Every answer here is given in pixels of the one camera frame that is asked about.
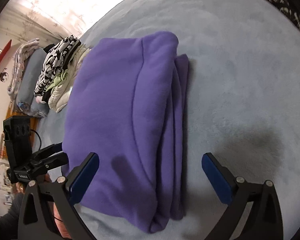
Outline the person's left hand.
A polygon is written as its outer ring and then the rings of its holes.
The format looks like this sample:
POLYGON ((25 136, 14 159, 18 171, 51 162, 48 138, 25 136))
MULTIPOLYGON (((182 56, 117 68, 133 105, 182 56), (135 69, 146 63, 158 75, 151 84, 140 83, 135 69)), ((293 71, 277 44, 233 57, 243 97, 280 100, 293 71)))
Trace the person's left hand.
MULTIPOLYGON (((24 186, 20 182, 17 182, 15 185, 16 185, 16 189, 17 189, 18 193, 25 193, 26 186, 24 186)), ((54 217, 55 223, 57 225, 57 228, 58 228, 61 236, 64 239, 72 239, 72 237, 70 236, 69 232, 67 231, 67 229, 63 223, 63 220, 62 220, 62 218, 57 210, 57 206, 55 204, 53 204, 53 217, 54 217)))

